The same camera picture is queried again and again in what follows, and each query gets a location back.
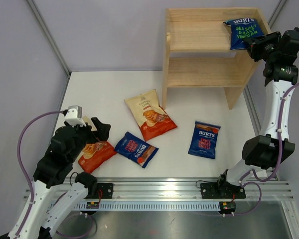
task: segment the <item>wooden shelf top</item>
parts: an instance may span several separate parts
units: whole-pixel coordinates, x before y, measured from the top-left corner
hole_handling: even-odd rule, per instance
[[[229,52],[230,27],[223,21],[171,21],[171,52]]]
[[[167,87],[241,87],[233,57],[170,58]]]

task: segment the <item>dark blue chip bag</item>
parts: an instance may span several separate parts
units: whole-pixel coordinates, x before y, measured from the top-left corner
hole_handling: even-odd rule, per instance
[[[193,138],[188,154],[216,158],[216,143],[220,126],[195,121]]]
[[[231,26],[231,50],[246,49],[248,44],[243,41],[245,37],[264,35],[258,22],[254,18],[239,18],[224,22]]]
[[[158,151],[158,148],[126,132],[115,146],[114,151],[145,168]]]

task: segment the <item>wooden shelf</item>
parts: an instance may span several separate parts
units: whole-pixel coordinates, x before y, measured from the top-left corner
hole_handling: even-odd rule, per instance
[[[241,87],[235,58],[170,58],[167,87]]]
[[[171,21],[171,52],[229,52],[229,27],[223,21]]]
[[[271,33],[261,10],[256,7],[169,8],[165,19],[163,62],[163,108],[167,89],[172,87],[224,87],[232,109],[258,63],[246,50],[234,57],[176,57],[175,52],[230,52],[231,28],[224,21],[255,18],[264,34]]]

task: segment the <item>red chip bag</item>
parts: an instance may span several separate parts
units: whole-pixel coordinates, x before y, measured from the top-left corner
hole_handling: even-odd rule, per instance
[[[87,173],[92,173],[95,169],[100,167],[104,161],[116,154],[113,146],[107,141],[87,144],[82,152],[83,155],[80,157],[78,163],[84,172]]]
[[[131,109],[145,141],[177,128],[174,121],[159,106],[156,90],[124,101]]]

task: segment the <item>chip bag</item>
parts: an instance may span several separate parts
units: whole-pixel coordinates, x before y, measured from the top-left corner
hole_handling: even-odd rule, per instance
[[[107,141],[87,144],[78,163],[86,173],[92,173],[100,165],[116,154],[113,146]]]
[[[224,24],[231,26],[231,50],[247,49],[248,44],[243,41],[245,37],[264,35],[258,22],[254,18],[239,18],[225,21]]]
[[[177,125],[159,106],[156,90],[124,101],[132,111],[145,141],[177,128]]]
[[[115,152],[145,168],[154,157],[158,148],[145,143],[129,132],[115,146]]]
[[[220,126],[195,121],[195,129],[188,154],[216,158],[216,143]]]

